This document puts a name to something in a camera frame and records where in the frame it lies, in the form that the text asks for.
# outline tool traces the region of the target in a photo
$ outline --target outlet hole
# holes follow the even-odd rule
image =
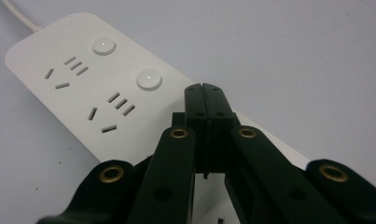
[[[69,83],[64,83],[64,84],[60,84],[60,85],[56,86],[56,90],[61,89],[61,88],[65,88],[65,87],[69,87]]]
[[[120,103],[118,103],[116,106],[115,106],[115,108],[116,109],[119,109],[119,108],[121,108],[124,104],[126,104],[127,103],[127,100],[126,99],[123,99]]]
[[[66,61],[64,64],[65,65],[68,65],[69,63],[71,63],[73,60],[75,60],[77,57],[72,57],[70,60]]]
[[[134,109],[135,109],[135,105],[130,106],[126,111],[124,111],[123,115],[124,115],[124,116],[127,116],[127,115],[130,114],[130,112],[132,112]]]
[[[53,72],[54,72],[54,69],[51,68],[51,69],[48,71],[48,73],[46,74],[45,79],[49,79],[50,76],[51,76],[51,74],[53,74]]]
[[[97,107],[94,107],[89,115],[89,120],[94,119],[95,113],[97,112]]]
[[[77,72],[77,75],[78,76],[82,75],[82,73],[86,72],[88,69],[89,69],[88,67],[84,67],[82,70]]]
[[[116,130],[118,127],[116,125],[112,125],[112,126],[109,126],[109,127],[106,127],[106,128],[103,128],[102,131],[103,133],[109,133],[110,131],[114,131]]]
[[[71,71],[76,69],[77,67],[79,67],[80,65],[82,64],[82,62],[78,62],[77,64],[75,64],[74,66],[72,66],[70,69]]]
[[[108,103],[111,103],[112,101],[114,101],[116,98],[118,98],[118,96],[120,96],[120,94],[117,92],[115,95],[109,98]]]

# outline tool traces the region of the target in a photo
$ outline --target white power strip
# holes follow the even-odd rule
[[[7,53],[6,64],[99,161],[137,164],[153,154],[173,112],[184,111],[184,89],[194,84],[89,13],[23,39]],[[242,124],[258,127],[237,114]],[[261,130],[292,163],[305,166],[306,158]],[[219,217],[238,222],[221,179],[196,180],[198,223]],[[218,197],[207,199],[208,190],[218,190]]]

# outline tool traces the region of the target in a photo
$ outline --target white table surface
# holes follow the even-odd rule
[[[87,11],[309,158],[376,186],[376,1],[13,1],[42,26]],[[30,34],[0,3],[0,223],[58,214],[98,161],[7,70]]]

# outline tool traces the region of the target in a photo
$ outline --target power strip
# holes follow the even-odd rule
[[[89,13],[70,15],[23,39],[7,53],[6,64],[99,161],[137,164],[153,154],[173,112],[184,111],[184,89],[194,84]],[[242,124],[258,127],[237,114]],[[306,158],[261,130],[292,163],[305,166]],[[204,193],[214,190],[218,197],[207,199]],[[228,197],[221,177],[197,180],[195,207],[206,210],[195,209],[195,219],[235,223]]]

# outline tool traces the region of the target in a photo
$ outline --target brass ring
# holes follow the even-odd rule
[[[240,131],[238,131],[238,134],[244,138],[254,138],[257,136],[257,133],[254,130],[247,128],[241,129]]]
[[[188,136],[188,131],[185,129],[174,129],[170,133],[173,138],[184,138]]]
[[[109,171],[116,171],[117,173],[113,176],[106,175],[106,173]],[[100,173],[98,177],[100,178],[101,182],[110,184],[110,183],[120,180],[123,177],[123,175],[124,175],[123,168],[121,168],[118,165],[113,165],[113,166],[109,166],[103,169],[103,171]]]
[[[329,171],[337,172],[338,175],[333,175]],[[326,178],[336,182],[345,182],[348,180],[348,174],[346,174],[339,167],[329,164],[323,164],[319,167],[319,172]]]

